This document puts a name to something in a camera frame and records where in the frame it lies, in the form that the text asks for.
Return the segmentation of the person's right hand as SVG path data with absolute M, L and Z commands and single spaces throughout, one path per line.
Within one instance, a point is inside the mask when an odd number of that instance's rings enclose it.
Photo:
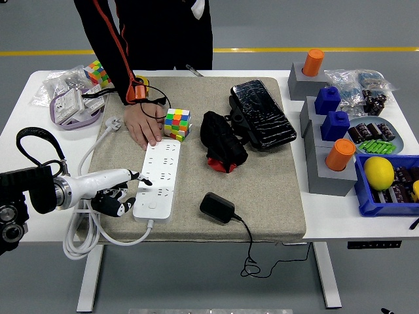
M 143 149 L 162 140 L 164 110 L 153 103 L 128 105 L 124 110 L 124 123 L 131 138 Z

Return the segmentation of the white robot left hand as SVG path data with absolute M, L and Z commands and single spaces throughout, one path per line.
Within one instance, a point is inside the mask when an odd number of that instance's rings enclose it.
M 133 206 L 135 199 L 130 198 L 121 203 L 117 199 L 105 195 L 103 191 L 136 179 L 144 182 L 147 186 L 152 185 L 147 177 L 129 169 L 102 170 L 80 177 L 58 177 L 55 184 L 56 187 L 62 189 L 63 200 L 57 207 L 69 209 L 80 200 L 90 200 L 93 210 L 110 217 L 120 217 Z

